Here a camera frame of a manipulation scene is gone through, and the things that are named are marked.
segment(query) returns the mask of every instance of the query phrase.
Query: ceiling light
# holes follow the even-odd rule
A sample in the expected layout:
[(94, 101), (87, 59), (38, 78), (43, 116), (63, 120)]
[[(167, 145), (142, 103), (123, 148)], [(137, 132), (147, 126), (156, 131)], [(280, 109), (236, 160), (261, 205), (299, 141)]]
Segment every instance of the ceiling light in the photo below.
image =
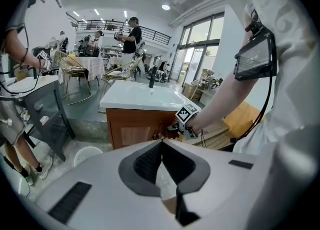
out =
[(162, 5), (162, 9), (164, 10), (170, 10), (170, 7), (168, 5)]

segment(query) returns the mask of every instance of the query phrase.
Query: white bucket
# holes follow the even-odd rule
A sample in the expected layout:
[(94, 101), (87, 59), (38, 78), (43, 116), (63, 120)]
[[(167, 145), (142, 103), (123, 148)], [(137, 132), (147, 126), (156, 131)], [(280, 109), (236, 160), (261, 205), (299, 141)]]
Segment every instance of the white bucket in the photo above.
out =
[(103, 153), (99, 148), (94, 146), (87, 146), (78, 151), (74, 157), (73, 166), (76, 167), (80, 163), (84, 162), (86, 159), (89, 159), (92, 156)]

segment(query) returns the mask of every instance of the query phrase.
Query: faucet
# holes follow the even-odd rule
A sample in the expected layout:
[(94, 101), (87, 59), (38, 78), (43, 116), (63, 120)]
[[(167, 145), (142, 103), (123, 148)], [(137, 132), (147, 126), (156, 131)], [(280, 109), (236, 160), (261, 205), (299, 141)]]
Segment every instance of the faucet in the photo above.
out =
[(151, 74), (151, 78), (150, 78), (150, 83), (149, 83), (149, 87), (150, 88), (154, 87), (154, 83), (155, 83), (155, 79), (156, 79), (156, 73), (157, 73), (157, 67), (153, 66), (152, 74)]

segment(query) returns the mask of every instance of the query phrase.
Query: balcony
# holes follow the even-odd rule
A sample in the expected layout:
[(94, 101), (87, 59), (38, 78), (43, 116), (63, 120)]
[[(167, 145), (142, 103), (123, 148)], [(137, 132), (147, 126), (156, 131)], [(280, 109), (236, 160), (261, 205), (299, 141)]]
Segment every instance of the balcony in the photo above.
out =
[[(142, 32), (142, 38), (144, 40), (154, 40), (161, 44), (168, 45), (170, 41), (170, 36), (151, 30), (149, 28), (140, 26)], [(91, 21), (79, 21), (76, 24), (76, 31), (84, 30), (101, 30), (101, 31), (114, 31), (117, 32), (122, 29), (124, 35), (129, 35), (132, 31), (132, 28), (124, 22), (117, 21), (107, 21), (104, 20), (104, 23), (100, 20), (91, 20)]]

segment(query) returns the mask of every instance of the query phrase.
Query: sink counter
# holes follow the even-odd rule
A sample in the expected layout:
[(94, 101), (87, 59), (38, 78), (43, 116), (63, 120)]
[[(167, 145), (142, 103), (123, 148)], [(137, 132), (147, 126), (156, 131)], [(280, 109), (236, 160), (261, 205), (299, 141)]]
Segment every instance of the sink counter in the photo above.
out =
[(102, 108), (136, 109), (153, 111), (178, 111), (183, 104), (199, 106), (176, 89), (116, 80), (100, 101)]
[(116, 80), (100, 101), (114, 149), (158, 139), (184, 105), (199, 106), (176, 89)]

